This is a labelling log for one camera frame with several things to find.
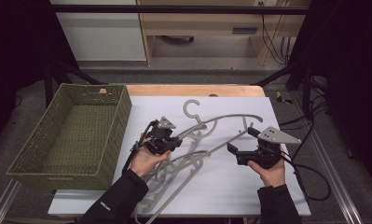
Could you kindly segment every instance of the white table surface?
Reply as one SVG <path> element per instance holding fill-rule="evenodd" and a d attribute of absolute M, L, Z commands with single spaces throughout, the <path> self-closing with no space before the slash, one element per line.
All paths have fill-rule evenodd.
<path fill-rule="evenodd" d="M 183 104 L 190 99 L 198 100 L 200 105 L 190 104 L 188 112 L 198 114 L 202 121 L 228 114 L 258 115 L 264 121 L 247 118 L 260 132 L 268 126 L 278 128 L 278 123 L 268 97 L 152 97 L 132 96 L 132 109 L 123 144 L 118 157 L 117 169 L 113 182 L 119 179 L 132 145 L 138 140 L 148 123 L 165 116 L 176 129 L 176 136 L 185 129 L 197 124 L 183 112 Z M 228 141 L 243 131 L 241 118 L 225 118 L 218 121 L 214 133 L 201 140 L 197 150 L 211 150 Z M 239 150 L 255 150 L 256 139 L 244 135 L 232 142 Z M 171 159 L 186 154 L 190 139 L 171 153 Z M 309 216 L 310 210 L 294 176 L 293 167 L 285 164 L 286 184 L 301 216 Z M 152 216 L 183 183 L 189 175 L 189 169 L 181 171 L 172 182 L 158 204 L 149 212 L 144 212 L 145 205 L 137 206 L 139 216 Z M 201 170 L 176 195 L 160 213 L 161 217 L 247 217 L 260 214 L 260 204 L 256 191 L 263 187 L 258 174 L 250 167 L 237 164 L 235 156 L 222 147 L 203 161 Z M 48 213 L 60 217 L 82 216 L 89 207 L 103 194 L 101 190 L 57 190 Z"/>

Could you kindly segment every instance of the person's arm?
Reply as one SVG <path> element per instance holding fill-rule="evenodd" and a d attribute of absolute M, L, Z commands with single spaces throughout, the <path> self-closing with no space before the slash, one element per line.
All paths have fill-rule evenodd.
<path fill-rule="evenodd" d="M 302 223 L 286 185 L 259 189 L 261 223 Z"/>
<path fill-rule="evenodd" d="M 285 185 L 284 159 L 268 170 L 253 161 L 247 164 L 260 175 L 265 186 L 257 191 L 261 204 L 261 223 L 302 223 Z"/>
<path fill-rule="evenodd" d="M 144 180 L 134 171 L 128 170 L 77 223 L 127 223 L 134 207 L 147 192 Z"/>
<path fill-rule="evenodd" d="M 170 151 L 157 156 L 140 147 L 131 168 L 96 201 L 77 224 L 127 223 L 136 204 L 148 192 L 142 179 L 161 161 L 168 159 Z"/>

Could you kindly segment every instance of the white cabinet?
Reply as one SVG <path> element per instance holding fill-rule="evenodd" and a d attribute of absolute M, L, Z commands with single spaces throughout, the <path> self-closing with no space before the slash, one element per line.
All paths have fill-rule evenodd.
<path fill-rule="evenodd" d="M 134 0 L 50 0 L 66 5 L 136 5 Z M 79 62 L 145 61 L 137 13 L 57 13 Z"/>

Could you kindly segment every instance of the wooden cabinet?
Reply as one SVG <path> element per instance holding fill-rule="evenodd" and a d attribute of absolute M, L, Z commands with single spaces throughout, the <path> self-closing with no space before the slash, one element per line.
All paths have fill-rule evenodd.
<path fill-rule="evenodd" d="M 133 0 L 50 0 L 66 5 L 136 5 Z M 57 13 L 79 64 L 145 61 L 137 13 Z"/>
<path fill-rule="evenodd" d="M 276 6 L 305 7 L 310 0 L 278 0 Z M 254 0 L 137 0 L 142 6 L 234 6 L 252 7 Z M 156 35 L 248 35 L 261 65 L 269 57 L 269 47 L 263 40 L 262 15 L 228 14 L 140 14 L 147 62 L 151 64 Z M 304 16 L 264 16 L 264 26 L 270 38 L 297 36 Z M 269 45 L 267 33 L 264 34 Z"/>

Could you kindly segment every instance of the metal frame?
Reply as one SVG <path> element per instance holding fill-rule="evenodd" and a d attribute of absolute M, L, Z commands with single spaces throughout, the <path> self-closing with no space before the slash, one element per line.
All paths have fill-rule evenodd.
<path fill-rule="evenodd" d="M 86 6 L 86 5 L 30 5 L 27 6 L 28 10 L 49 10 L 53 12 L 60 12 L 60 13 L 199 13 L 199 14 L 265 14 L 265 15 L 322 15 L 324 13 L 329 13 L 330 16 L 328 17 L 327 21 L 324 23 L 326 24 L 331 16 L 335 13 L 335 9 L 333 11 L 322 10 L 322 9 L 313 9 L 308 7 L 180 7 L 180 6 L 110 6 L 110 5 L 95 5 L 95 6 Z M 313 49 L 314 44 L 318 41 L 318 37 L 321 36 L 322 30 L 324 28 L 324 24 L 322 25 L 321 30 L 317 32 L 317 34 L 313 37 L 313 39 L 309 42 L 306 49 L 303 51 L 300 57 L 288 66 L 284 67 L 284 69 L 278 71 L 277 73 L 271 75 L 264 80 L 256 84 L 251 85 L 258 85 L 258 86 L 265 86 L 269 84 L 271 81 L 281 77 L 283 75 L 290 74 L 292 72 L 296 72 L 296 76 L 291 76 L 291 80 L 287 82 L 287 87 L 290 89 L 294 89 L 299 85 L 302 75 L 300 75 L 299 68 L 304 67 L 308 64 L 308 55 L 310 50 Z M 47 71 L 48 75 L 46 76 L 46 81 L 49 78 L 49 70 Z M 52 92 L 52 88 L 48 88 L 46 93 Z M 319 145 L 320 140 L 318 139 L 317 135 L 314 135 L 315 144 Z M 324 151 L 319 151 L 318 153 L 319 159 L 321 164 L 324 167 L 324 170 L 328 173 L 330 177 L 330 183 L 333 185 L 333 189 L 335 195 L 337 196 L 338 203 L 342 208 L 342 212 L 345 218 L 348 220 L 349 223 L 362 223 L 360 216 L 357 213 L 357 210 L 354 204 L 351 201 L 349 193 L 346 191 L 346 188 L 343 186 L 340 177 L 336 173 L 336 170 L 332 163 L 330 162 L 328 156 L 325 154 Z M 4 194 L 0 199 L 0 223 L 3 217 L 6 215 L 7 209 L 10 207 L 12 200 L 15 198 L 18 188 L 20 187 L 20 183 L 10 180 L 7 189 L 5 190 Z"/>

